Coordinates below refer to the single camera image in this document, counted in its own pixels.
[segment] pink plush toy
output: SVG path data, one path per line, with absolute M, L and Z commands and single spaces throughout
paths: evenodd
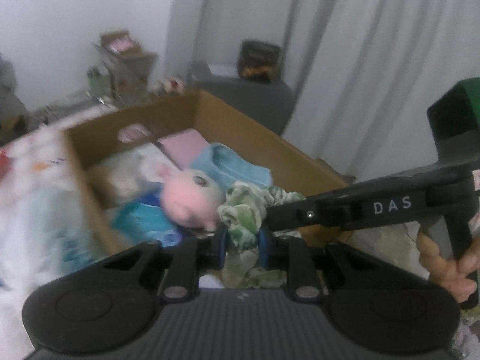
M 218 185 L 205 172 L 186 169 L 172 174 L 160 194 L 167 216 L 187 228 L 217 229 L 217 208 L 225 198 Z

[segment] curtain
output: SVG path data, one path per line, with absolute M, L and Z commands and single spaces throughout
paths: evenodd
M 427 108 L 480 76 L 480 0 L 300 0 L 284 138 L 360 180 L 436 161 Z

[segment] pink notebook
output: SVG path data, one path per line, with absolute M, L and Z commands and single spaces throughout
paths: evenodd
M 160 138 L 158 142 L 162 145 L 162 151 L 180 169 L 189 168 L 190 163 L 209 145 L 205 138 L 193 128 L 167 135 Z

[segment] silver rivet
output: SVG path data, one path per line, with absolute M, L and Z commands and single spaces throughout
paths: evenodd
M 320 295 L 320 290 L 312 286 L 303 286 L 297 288 L 295 293 L 303 299 L 313 299 Z
M 187 293 L 187 289 L 180 286 L 171 286 L 164 291 L 165 296 L 170 299 L 183 298 Z

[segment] human hand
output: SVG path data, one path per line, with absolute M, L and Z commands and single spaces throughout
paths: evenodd
M 465 302 L 475 292 L 477 283 L 467 275 L 480 269 L 480 236 L 459 261 L 441 257 L 438 245 L 422 230 L 417 236 L 417 248 L 420 264 L 430 272 L 430 280 L 448 290 L 458 303 Z

